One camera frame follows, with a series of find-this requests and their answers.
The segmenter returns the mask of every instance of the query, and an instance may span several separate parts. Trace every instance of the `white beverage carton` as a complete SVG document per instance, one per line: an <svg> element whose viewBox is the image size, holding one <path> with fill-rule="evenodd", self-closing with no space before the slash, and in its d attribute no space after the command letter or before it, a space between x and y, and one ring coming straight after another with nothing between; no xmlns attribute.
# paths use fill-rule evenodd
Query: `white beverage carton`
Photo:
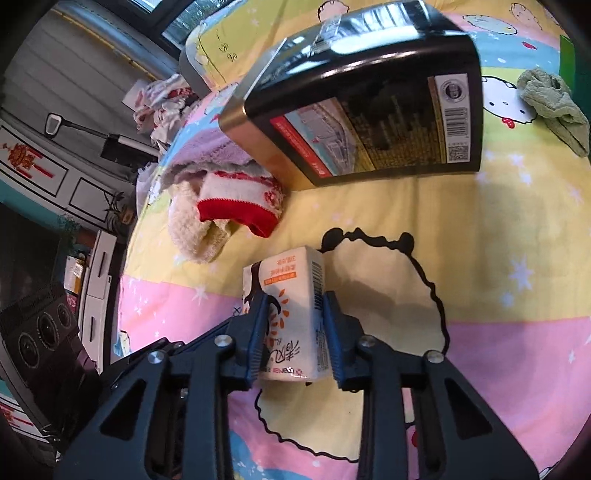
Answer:
<svg viewBox="0 0 591 480"><path fill-rule="evenodd" d="M271 352L261 368L264 380L313 382L329 373L322 324L324 259L299 247L244 268L242 297L246 313L257 291L271 297L265 343Z"/></svg>

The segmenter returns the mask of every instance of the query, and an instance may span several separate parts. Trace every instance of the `metal bolt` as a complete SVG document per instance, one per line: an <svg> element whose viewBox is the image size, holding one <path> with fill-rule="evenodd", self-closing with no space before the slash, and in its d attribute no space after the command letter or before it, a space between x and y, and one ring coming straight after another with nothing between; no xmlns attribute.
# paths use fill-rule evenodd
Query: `metal bolt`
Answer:
<svg viewBox="0 0 591 480"><path fill-rule="evenodd" d="M371 335L363 335L360 339L359 339L359 344L361 346L364 346L366 348L371 348L375 345L375 337L371 336Z"/></svg>
<svg viewBox="0 0 591 480"><path fill-rule="evenodd" d="M217 346L228 346L231 345L234 339L229 335L218 335L214 340Z"/></svg>
<svg viewBox="0 0 591 480"><path fill-rule="evenodd" d="M445 360L445 357L441 352L437 350L429 350L427 352L427 361L431 364L440 364Z"/></svg>
<svg viewBox="0 0 591 480"><path fill-rule="evenodd" d="M159 363L162 363L164 357L165 353L162 350L156 350L155 352L150 352L148 354L148 362L150 362L153 365L157 365Z"/></svg>

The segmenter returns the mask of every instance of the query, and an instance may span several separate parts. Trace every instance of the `sock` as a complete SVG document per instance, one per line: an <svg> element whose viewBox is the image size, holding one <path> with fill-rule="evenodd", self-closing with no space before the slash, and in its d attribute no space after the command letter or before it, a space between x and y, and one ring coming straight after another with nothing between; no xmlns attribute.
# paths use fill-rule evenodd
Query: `sock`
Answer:
<svg viewBox="0 0 591 480"><path fill-rule="evenodd" d="M230 219L268 238L283 212L283 198L281 185L272 177L215 171L205 175L197 208L202 222Z"/></svg>

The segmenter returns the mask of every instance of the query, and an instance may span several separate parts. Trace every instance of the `white cabinet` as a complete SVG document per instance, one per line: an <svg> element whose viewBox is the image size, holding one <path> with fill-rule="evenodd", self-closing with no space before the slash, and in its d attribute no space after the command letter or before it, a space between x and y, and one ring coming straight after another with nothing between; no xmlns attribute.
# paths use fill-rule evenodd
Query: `white cabinet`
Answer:
<svg viewBox="0 0 591 480"><path fill-rule="evenodd" d="M116 189L52 155L0 120L0 180L91 230L106 228Z"/></svg>
<svg viewBox="0 0 591 480"><path fill-rule="evenodd" d="M99 373L103 371L105 345L105 322L107 302L111 290L109 267L113 258L116 238L99 231L89 265L86 267L82 290L78 301L78 325L82 345Z"/></svg>

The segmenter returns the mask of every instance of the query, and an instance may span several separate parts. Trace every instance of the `window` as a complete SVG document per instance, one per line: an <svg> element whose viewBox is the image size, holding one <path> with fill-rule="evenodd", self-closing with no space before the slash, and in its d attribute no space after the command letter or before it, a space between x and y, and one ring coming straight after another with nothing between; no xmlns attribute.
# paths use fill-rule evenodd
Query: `window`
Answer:
<svg viewBox="0 0 591 480"><path fill-rule="evenodd" d="M201 20L214 14L227 3L229 2L223 0L195 0L164 30L164 37L176 45L184 44Z"/></svg>
<svg viewBox="0 0 591 480"><path fill-rule="evenodd" d="M170 55L178 58L201 20L239 0L96 0Z"/></svg>

